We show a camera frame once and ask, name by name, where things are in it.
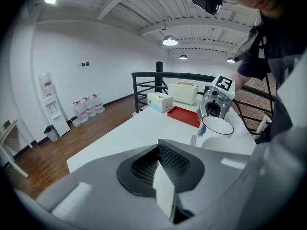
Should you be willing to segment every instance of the red tray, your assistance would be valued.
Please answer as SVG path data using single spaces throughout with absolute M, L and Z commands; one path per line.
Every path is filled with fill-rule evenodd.
M 200 122 L 197 118 L 197 113 L 175 106 L 167 113 L 167 116 L 179 120 L 196 128 L 200 127 Z

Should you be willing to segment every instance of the white box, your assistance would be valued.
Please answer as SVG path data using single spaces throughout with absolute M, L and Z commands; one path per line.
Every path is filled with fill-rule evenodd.
M 193 105 L 196 101 L 196 95 L 198 92 L 198 86 L 182 84 L 182 83 L 170 83 L 168 85 L 168 95 L 174 98 L 174 101 L 183 102 Z
M 149 93 L 147 95 L 147 104 L 152 108 L 163 113 L 172 109 L 173 107 L 173 97 L 163 94 L 160 92 Z

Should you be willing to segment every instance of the mouth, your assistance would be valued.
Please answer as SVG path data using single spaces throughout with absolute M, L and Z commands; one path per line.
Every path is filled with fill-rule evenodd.
M 269 2 L 267 0 L 259 0 L 255 5 L 255 9 L 263 10 L 266 8 L 268 3 Z

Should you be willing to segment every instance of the wooden floor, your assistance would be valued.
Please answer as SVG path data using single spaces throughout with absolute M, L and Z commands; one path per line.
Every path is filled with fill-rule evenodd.
M 129 97 L 107 106 L 103 113 L 89 118 L 78 128 L 70 124 L 71 131 L 58 141 L 47 141 L 41 146 L 36 144 L 15 161 L 29 175 L 28 179 L 11 166 L 6 169 L 13 187 L 36 198 L 49 185 L 69 173 L 67 159 L 126 122 L 134 112 L 134 99 Z

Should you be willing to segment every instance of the wooden table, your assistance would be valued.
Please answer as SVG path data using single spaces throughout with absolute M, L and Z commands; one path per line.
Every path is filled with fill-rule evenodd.
M 202 96 L 198 96 L 194 105 L 177 102 L 174 102 L 174 105 L 197 112 L 201 98 Z M 251 155 L 256 143 L 252 135 L 246 130 L 241 118 L 230 108 L 225 120 L 234 126 L 235 131 L 231 139 L 239 145 L 236 150 L 227 150 L 226 152 Z M 190 144 L 191 137 L 196 135 L 197 132 L 198 128 L 170 118 L 166 112 L 160 113 L 151 107 L 147 107 L 144 111 L 69 158 L 67 165 L 69 171 L 73 172 L 97 158 L 157 144 L 160 138 Z
M 16 163 L 15 159 L 13 158 L 13 155 L 9 154 L 9 148 L 6 144 L 4 144 L 4 140 L 9 135 L 9 133 L 13 130 L 13 128 L 16 126 L 17 120 L 13 121 L 5 130 L 3 130 L 0 133 L 0 150 L 3 152 L 4 156 L 9 160 L 9 163 L 25 178 L 28 178 L 28 174 L 25 173 Z

